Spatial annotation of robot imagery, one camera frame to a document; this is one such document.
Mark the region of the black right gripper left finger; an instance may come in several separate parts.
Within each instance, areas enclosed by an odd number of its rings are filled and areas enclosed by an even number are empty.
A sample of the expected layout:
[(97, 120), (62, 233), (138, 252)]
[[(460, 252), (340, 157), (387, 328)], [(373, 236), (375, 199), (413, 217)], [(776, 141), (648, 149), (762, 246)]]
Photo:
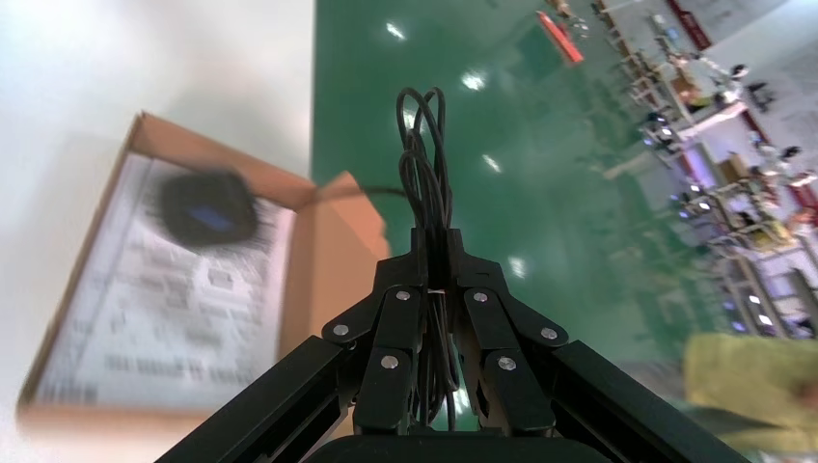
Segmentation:
[(378, 262), (371, 294), (331, 319), (171, 449), (162, 462), (303, 462), (358, 413), (401, 434), (411, 410), (427, 290), (425, 234)]

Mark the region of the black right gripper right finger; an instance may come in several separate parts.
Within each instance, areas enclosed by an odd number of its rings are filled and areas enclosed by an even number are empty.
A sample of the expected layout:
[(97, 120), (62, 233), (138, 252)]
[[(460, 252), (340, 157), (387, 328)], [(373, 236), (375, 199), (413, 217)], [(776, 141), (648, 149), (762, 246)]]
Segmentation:
[(548, 462), (742, 462), (744, 456), (511, 295), (500, 265), (447, 232), (454, 340), (481, 423)]

